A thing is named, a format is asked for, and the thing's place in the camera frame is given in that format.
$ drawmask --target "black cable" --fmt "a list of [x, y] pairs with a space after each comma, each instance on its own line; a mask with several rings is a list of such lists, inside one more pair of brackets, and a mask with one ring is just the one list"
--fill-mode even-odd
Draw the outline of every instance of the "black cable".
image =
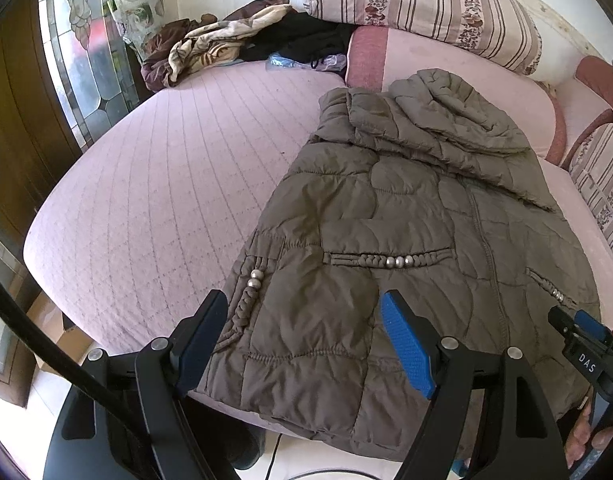
[[20, 340], [53, 370], [91, 399], [99, 402], [117, 418], [140, 442], [150, 446], [144, 425], [107, 388], [82, 370], [78, 364], [53, 343], [17, 306], [0, 283], [0, 318]]
[[351, 474], [351, 475], [358, 475], [358, 476], [363, 476], [365, 478], [371, 478], [371, 480], [381, 480], [381, 478], [379, 478], [377, 476], [373, 476], [371, 473], [365, 473], [363, 471], [356, 471], [355, 469], [343, 469], [343, 468], [337, 468], [337, 469], [318, 469], [317, 471], [310, 471], [308, 473], [302, 473], [302, 474], [299, 474], [299, 475], [292, 476], [288, 480], [298, 480], [299, 478], [304, 478], [306, 476], [319, 475], [319, 474], [323, 474], [323, 473], [348, 473], [348, 474]]
[[[264, 480], [269, 480], [270, 470], [273, 468], [273, 463], [275, 462], [275, 456], [277, 455], [278, 448], [280, 447], [280, 438], [282, 438], [282, 433], [280, 433], [278, 435], [278, 439], [275, 442], [275, 449], [273, 450], [273, 455], [270, 458], [269, 468], [267, 469], [267, 476], [266, 476], [266, 478]], [[298, 480], [299, 478], [304, 478], [306, 476], [319, 475], [319, 474], [323, 474], [323, 473], [348, 473], [348, 474], [352, 474], [352, 475], [363, 476], [365, 478], [371, 478], [371, 480], [382, 480], [381, 478], [379, 478], [377, 476], [373, 476], [370, 473], [365, 473], [365, 472], [362, 472], [362, 471], [356, 471], [355, 469], [343, 469], [343, 468], [318, 469], [317, 471], [309, 471], [308, 473], [302, 473], [302, 474], [299, 474], [299, 475], [292, 476], [288, 480]]]
[[269, 480], [270, 477], [270, 469], [273, 467], [273, 463], [275, 462], [275, 456], [278, 453], [278, 446], [280, 445], [280, 438], [282, 438], [282, 433], [278, 434], [278, 439], [275, 442], [275, 449], [273, 450], [273, 455], [270, 458], [269, 468], [267, 469], [267, 476], [264, 480]]

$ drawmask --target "stained glass window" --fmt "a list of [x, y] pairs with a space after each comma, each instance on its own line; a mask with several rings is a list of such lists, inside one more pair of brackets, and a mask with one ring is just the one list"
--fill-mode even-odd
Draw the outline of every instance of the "stained glass window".
[[86, 151], [139, 104], [126, 49], [107, 0], [38, 1], [48, 70]]
[[[0, 280], [13, 298], [17, 297], [28, 270], [0, 241]], [[11, 341], [11, 329], [0, 319], [0, 373], [4, 371], [6, 356]]]

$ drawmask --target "floor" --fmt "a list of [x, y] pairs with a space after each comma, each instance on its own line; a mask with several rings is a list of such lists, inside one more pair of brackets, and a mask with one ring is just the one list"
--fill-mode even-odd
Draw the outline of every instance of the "floor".
[[[0, 440], [30, 480], [42, 480], [46, 453], [70, 384], [62, 377], [36, 370], [27, 409], [0, 399]], [[266, 452], [247, 471], [242, 480], [263, 480], [278, 435], [269, 431]], [[292, 476], [325, 468], [348, 468], [391, 480], [400, 465], [388, 460], [357, 456], [321, 442], [283, 436], [269, 480], [286, 480]], [[328, 473], [327, 480], [358, 478], [349, 474]], [[457, 479], [453, 475], [448, 480]]]

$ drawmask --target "human hand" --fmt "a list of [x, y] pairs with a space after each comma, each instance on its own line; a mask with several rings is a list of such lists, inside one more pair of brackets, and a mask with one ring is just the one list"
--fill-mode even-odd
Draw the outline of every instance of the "human hand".
[[[567, 467], [571, 468], [574, 462], [580, 460], [584, 456], [586, 444], [591, 437], [591, 424], [589, 423], [589, 415], [591, 415], [591, 402], [587, 402], [582, 413], [578, 417], [573, 430], [567, 437], [565, 443], [565, 455], [567, 456]], [[609, 442], [613, 438], [613, 427], [599, 431], [593, 436], [591, 445], [594, 449], [604, 451]]]

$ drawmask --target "folded clothes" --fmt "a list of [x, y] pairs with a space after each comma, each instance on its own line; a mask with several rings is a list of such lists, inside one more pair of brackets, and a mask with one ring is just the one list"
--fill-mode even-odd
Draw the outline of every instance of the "folded clothes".
[[237, 59], [240, 48], [248, 38], [279, 22], [291, 9], [289, 4], [270, 6], [256, 12], [251, 18], [212, 23], [190, 31], [171, 47], [171, 73], [166, 85], [175, 86], [181, 76]]
[[167, 78], [171, 73], [169, 54], [171, 47], [178, 41], [183, 40], [190, 31], [205, 25], [217, 22], [213, 14], [202, 14], [200, 23], [196, 20], [177, 20], [167, 23], [153, 38], [144, 46], [148, 57], [142, 64], [142, 78], [146, 87], [152, 92], [159, 92], [167, 86]]
[[278, 52], [299, 63], [311, 63], [333, 54], [346, 54], [357, 25], [332, 23], [305, 12], [287, 14], [256, 34], [240, 50], [240, 59], [260, 61]]
[[253, 2], [246, 4], [244, 7], [240, 7], [229, 14], [223, 22], [232, 22], [234, 20], [243, 20], [245, 18], [251, 18], [256, 12], [260, 12], [272, 5], [288, 4], [288, 0], [254, 0]]

